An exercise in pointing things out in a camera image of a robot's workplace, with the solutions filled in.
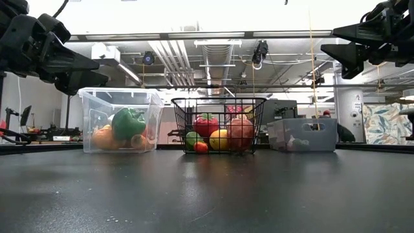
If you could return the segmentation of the green lime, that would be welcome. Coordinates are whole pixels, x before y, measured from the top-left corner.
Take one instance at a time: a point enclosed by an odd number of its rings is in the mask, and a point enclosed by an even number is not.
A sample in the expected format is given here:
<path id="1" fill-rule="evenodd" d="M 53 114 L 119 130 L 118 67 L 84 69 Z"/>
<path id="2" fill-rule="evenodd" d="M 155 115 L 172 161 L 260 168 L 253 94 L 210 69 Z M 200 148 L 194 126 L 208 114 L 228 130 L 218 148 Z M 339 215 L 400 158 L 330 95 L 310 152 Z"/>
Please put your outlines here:
<path id="1" fill-rule="evenodd" d="M 188 151 L 193 151 L 196 142 L 204 142 L 203 138 L 195 131 L 190 131 L 186 134 L 186 148 Z"/>

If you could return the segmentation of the grey plastic bin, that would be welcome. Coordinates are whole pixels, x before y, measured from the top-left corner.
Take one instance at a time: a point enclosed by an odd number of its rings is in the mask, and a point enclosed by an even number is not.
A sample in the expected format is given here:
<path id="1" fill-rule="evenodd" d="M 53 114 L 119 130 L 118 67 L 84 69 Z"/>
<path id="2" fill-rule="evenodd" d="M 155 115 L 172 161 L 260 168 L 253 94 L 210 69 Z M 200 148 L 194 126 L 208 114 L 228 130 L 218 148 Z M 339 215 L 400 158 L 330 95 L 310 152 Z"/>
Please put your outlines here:
<path id="1" fill-rule="evenodd" d="M 273 150 L 284 152 L 332 152 L 335 150 L 336 141 L 333 136 L 328 136 L 323 131 L 312 131 L 312 124 L 329 122 L 330 125 L 336 126 L 335 118 L 286 118 L 267 124 L 268 139 L 270 147 Z M 287 143 L 290 136 L 295 139 L 308 140 L 310 150 L 294 151 L 287 149 Z"/>

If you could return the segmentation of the orange bell pepper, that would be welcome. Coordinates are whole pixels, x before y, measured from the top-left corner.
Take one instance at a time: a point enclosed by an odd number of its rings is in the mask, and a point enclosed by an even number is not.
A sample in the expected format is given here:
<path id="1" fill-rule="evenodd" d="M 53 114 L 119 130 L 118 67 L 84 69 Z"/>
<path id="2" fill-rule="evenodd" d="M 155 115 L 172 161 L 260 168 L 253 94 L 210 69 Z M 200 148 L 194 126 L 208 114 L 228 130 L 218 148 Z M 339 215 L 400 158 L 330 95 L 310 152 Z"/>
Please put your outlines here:
<path id="1" fill-rule="evenodd" d="M 95 147 L 101 150 L 117 150 L 122 146 L 122 143 L 114 138 L 110 125 L 96 130 L 92 135 L 92 142 Z"/>

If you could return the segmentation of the clear plastic bin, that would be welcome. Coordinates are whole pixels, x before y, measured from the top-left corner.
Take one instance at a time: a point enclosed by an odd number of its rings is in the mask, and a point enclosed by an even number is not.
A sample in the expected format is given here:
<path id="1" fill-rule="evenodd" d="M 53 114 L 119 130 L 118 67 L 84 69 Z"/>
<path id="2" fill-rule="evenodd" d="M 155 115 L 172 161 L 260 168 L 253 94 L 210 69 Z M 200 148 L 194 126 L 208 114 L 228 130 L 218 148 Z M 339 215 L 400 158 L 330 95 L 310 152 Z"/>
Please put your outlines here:
<path id="1" fill-rule="evenodd" d="M 158 91 L 142 88 L 88 87 L 78 91 L 83 106 L 83 150 L 86 153 L 145 153 L 157 148 L 160 121 L 164 109 Z M 144 112 L 146 125 L 152 134 L 146 137 L 144 151 L 131 147 L 130 140 L 119 140 L 117 150 L 101 150 L 92 142 L 93 133 L 106 125 L 111 126 L 114 115 L 124 107 Z"/>

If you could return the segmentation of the green bell pepper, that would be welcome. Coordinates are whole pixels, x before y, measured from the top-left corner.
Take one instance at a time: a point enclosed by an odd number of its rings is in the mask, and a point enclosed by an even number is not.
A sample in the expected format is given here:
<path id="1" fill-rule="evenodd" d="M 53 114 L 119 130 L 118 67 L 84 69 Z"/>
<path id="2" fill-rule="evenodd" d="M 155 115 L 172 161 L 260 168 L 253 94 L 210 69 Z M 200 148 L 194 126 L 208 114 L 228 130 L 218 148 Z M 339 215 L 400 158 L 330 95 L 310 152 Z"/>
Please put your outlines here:
<path id="1" fill-rule="evenodd" d="M 124 107 L 114 115 L 111 126 L 116 140 L 131 140 L 145 131 L 144 112 Z"/>

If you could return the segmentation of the yellow lemon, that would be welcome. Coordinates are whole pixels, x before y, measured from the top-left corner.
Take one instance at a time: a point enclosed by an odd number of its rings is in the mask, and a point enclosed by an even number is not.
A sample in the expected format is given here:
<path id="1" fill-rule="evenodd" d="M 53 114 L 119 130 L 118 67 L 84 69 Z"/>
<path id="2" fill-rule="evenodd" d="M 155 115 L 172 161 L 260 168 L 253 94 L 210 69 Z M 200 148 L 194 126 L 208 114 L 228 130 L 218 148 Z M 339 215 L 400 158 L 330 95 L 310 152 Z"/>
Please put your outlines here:
<path id="1" fill-rule="evenodd" d="M 210 146 L 215 151 L 228 151 L 228 137 L 226 129 L 218 129 L 210 135 Z"/>

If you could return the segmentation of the person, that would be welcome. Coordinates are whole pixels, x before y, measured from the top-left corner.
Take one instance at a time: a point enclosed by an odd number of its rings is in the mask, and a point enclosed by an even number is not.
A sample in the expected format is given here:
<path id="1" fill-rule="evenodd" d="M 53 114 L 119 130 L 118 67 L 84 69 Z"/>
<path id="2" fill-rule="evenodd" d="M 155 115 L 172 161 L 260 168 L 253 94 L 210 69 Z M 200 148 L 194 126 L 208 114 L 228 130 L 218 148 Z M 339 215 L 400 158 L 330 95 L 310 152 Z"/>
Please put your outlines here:
<path id="1" fill-rule="evenodd" d="M 354 134 L 338 122 L 336 122 L 335 127 L 330 125 L 329 122 L 327 124 L 325 122 L 321 122 L 319 124 L 312 124 L 310 128 L 312 131 L 323 131 L 328 136 L 333 136 L 336 143 L 356 141 Z"/>

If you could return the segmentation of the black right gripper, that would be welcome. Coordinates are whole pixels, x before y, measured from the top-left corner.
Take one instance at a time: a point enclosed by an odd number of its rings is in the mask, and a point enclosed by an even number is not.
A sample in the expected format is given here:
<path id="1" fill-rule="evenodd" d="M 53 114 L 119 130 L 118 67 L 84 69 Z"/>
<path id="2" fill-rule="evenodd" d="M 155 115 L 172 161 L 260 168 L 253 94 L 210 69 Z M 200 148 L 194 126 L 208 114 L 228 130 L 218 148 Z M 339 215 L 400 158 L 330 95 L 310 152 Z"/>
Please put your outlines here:
<path id="1" fill-rule="evenodd" d="M 414 63 L 414 0 L 386 0 L 365 16 L 365 22 L 335 28 L 333 36 L 348 41 L 381 41 L 369 45 L 323 44 L 320 49 L 342 65 L 342 78 L 353 79 L 364 63 L 403 67 Z"/>

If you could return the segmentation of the black monitor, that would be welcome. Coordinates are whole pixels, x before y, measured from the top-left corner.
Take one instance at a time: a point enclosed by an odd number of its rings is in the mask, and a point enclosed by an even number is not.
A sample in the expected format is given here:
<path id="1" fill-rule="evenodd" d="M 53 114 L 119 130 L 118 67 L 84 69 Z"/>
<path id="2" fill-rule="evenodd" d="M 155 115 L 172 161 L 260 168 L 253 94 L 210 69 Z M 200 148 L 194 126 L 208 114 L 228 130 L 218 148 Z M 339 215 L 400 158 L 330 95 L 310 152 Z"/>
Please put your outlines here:
<path id="1" fill-rule="evenodd" d="M 26 126 L 30 112 L 31 112 L 32 106 L 29 105 L 28 107 L 26 107 L 23 112 L 20 114 L 21 118 L 20 118 L 20 126 Z"/>

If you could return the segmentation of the small green pepper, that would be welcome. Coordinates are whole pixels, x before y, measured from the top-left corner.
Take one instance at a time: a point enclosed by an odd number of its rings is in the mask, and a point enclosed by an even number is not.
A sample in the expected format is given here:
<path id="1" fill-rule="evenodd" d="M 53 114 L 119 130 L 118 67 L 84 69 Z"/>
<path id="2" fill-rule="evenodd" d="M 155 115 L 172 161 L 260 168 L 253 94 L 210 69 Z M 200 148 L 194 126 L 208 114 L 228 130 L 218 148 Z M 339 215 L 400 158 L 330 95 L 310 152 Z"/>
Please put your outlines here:
<path id="1" fill-rule="evenodd" d="M 292 141 L 292 149 L 294 151 L 307 151 L 310 148 L 310 142 L 308 140 L 294 139 Z"/>

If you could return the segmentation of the black machine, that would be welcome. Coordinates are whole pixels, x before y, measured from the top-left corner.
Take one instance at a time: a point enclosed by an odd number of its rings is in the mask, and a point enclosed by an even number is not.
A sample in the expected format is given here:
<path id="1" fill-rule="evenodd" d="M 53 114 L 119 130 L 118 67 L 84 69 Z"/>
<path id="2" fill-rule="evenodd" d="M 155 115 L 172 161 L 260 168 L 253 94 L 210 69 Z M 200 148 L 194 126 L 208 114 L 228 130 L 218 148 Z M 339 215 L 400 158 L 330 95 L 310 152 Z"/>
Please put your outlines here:
<path id="1" fill-rule="evenodd" d="M 296 118 L 298 106 L 295 100 L 269 99 L 264 103 L 262 125 L 282 120 L 285 118 Z"/>

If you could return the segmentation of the grey horizontal frame beam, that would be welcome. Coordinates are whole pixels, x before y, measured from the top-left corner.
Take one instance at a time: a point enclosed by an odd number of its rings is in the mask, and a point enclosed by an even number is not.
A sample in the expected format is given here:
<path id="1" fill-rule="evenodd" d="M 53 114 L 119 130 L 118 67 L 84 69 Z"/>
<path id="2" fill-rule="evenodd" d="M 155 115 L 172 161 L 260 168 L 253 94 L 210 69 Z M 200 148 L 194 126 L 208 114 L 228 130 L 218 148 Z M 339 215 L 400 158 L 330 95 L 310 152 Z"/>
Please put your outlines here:
<path id="1" fill-rule="evenodd" d="M 160 32 L 142 34 L 88 34 L 72 35 L 69 42 L 105 41 L 157 41 L 188 39 L 295 39 L 295 38 L 332 38 L 331 30 L 278 30 L 278 31 L 237 31 L 237 32 Z"/>

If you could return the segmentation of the white ceiling light fixture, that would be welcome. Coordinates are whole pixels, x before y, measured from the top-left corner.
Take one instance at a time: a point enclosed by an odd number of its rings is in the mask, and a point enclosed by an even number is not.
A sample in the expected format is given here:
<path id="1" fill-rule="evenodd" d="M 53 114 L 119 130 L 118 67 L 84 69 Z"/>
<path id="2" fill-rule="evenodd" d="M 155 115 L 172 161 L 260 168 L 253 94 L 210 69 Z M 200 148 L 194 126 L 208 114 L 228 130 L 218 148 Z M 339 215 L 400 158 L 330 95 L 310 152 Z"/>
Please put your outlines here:
<path id="1" fill-rule="evenodd" d="M 98 72 L 107 75 L 111 85 L 142 85 L 141 78 L 121 59 L 116 46 L 95 43 L 91 47 L 91 58 L 100 64 Z"/>

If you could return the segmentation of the grey ventilation duct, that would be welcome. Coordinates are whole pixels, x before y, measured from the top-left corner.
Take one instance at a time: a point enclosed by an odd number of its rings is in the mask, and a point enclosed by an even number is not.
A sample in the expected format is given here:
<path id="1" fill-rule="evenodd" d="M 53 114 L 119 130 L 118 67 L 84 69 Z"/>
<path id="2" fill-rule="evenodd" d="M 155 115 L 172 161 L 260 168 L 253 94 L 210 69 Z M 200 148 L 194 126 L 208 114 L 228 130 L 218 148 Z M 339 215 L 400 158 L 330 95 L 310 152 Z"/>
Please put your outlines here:
<path id="1" fill-rule="evenodd" d="M 228 79 L 231 64 L 233 45 L 203 45 L 202 55 L 208 85 L 223 86 Z"/>

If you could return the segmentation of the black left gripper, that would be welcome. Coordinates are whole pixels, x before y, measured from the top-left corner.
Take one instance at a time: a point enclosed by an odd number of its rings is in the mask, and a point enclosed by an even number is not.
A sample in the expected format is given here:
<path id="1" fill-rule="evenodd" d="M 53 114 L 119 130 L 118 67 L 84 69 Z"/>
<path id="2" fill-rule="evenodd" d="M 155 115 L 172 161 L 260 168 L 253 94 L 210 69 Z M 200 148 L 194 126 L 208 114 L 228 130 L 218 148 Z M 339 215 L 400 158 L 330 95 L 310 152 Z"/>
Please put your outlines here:
<path id="1" fill-rule="evenodd" d="M 57 19 L 68 2 L 63 0 L 52 17 Z M 99 68 L 97 61 L 65 47 L 38 18 L 29 16 L 29 10 L 27 0 L 0 0 L 0 72 L 23 78 L 38 75 L 71 96 L 108 82 L 108 76 L 92 71 Z"/>

